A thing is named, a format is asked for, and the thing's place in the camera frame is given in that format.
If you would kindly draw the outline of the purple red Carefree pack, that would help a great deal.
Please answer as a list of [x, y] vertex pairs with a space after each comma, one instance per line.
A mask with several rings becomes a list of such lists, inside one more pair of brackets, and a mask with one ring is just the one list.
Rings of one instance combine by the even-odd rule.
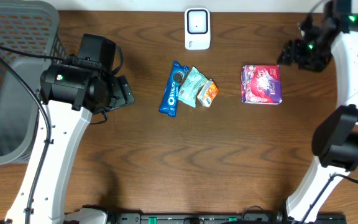
[[279, 105], [282, 98], [279, 65], [244, 65], [241, 73], [243, 103]]

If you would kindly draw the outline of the orange small carton box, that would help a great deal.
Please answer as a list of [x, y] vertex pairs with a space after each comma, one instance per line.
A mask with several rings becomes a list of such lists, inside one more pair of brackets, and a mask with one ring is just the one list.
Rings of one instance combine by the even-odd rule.
[[202, 106], [209, 108], [218, 93], [218, 87], [216, 86], [215, 82], [210, 79], [205, 83], [205, 85], [198, 93], [197, 99]]

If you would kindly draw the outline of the blue Oreo packet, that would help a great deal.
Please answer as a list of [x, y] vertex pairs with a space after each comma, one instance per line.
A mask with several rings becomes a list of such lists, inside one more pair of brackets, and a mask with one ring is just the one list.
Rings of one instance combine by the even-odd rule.
[[179, 89], [189, 72], [188, 66], [180, 65], [177, 61], [173, 62], [170, 76], [168, 78], [161, 105], [158, 109], [160, 113], [169, 117], [177, 114]]

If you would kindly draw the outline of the mint green snack packet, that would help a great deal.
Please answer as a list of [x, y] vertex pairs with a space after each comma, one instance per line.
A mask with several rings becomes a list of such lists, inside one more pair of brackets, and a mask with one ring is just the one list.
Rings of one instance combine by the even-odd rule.
[[184, 104], [195, 108], [197, 94], [207, 81], [208, 79], [196, 67], [192, 67], [179, 89], [178, 99]]

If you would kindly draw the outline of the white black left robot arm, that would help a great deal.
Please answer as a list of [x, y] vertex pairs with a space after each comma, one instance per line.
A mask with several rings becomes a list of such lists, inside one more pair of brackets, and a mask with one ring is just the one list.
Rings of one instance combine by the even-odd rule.
[[86, 205], [65, 214], [76, 152], [95, 114], [134, 102], [114, 56], [122, 50], [99, 35], [84, 34], [77, 56], [55, 63], [40, 77], [41, 117], [20, 191], [5, 223], [111, 223], [111, 212]]

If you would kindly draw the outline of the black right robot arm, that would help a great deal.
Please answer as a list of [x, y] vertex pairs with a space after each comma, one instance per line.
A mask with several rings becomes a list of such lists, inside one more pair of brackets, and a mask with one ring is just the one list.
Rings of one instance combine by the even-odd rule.
[[358, 167], [358, 15], [350, 1], [318, 5], [324, 8], [321, 25], [314, 25], [309, 12], [299, 24], [302, 37], [287, 42], [277, 62], [312, 72], [322, 72], [334, 62], [336, 109], [314, 132], [311, 165], [272, 223], [343, 223], [343, 218], [321, 217], [319, 210], [337, 184]]

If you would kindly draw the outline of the dark grey plastic basket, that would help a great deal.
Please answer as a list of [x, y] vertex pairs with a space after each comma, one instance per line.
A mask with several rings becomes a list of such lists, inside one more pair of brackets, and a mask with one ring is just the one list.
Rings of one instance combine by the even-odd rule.
[[[67, 57], [58, 11], [45, 1], [0, 1], [0, 58], [39, 93], [40, 76]], [[0, 63], [0, 165], [26, 163], [37, 134], [38, 107]]]

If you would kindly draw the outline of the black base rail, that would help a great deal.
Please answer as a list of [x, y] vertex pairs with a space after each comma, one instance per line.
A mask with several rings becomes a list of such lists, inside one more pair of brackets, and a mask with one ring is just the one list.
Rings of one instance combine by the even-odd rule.
[[242, 214], [139, 214], [139, 213], [112, 213], [107, 220], [108, 224], [221, 224], [221, 223], [301, 223], [284, 217], [282, 214], [273, 214], [263, 211], [247, 211]]

